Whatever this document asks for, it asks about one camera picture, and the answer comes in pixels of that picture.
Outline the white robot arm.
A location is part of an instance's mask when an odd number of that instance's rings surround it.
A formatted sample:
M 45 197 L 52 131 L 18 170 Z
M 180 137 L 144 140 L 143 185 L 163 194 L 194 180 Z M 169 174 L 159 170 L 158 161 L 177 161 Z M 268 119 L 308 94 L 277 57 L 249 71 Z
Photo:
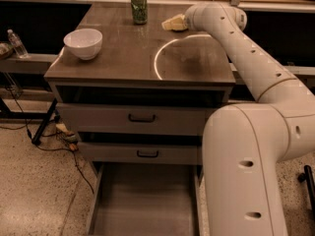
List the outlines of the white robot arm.
M 287 236 L 276 165 L 315 150 L 315 96 L 243 33 L 242 10 L 201 3 L 185 18 L 220 43 L 254 97 L 216 110 L 204 129 L 210 235 Z

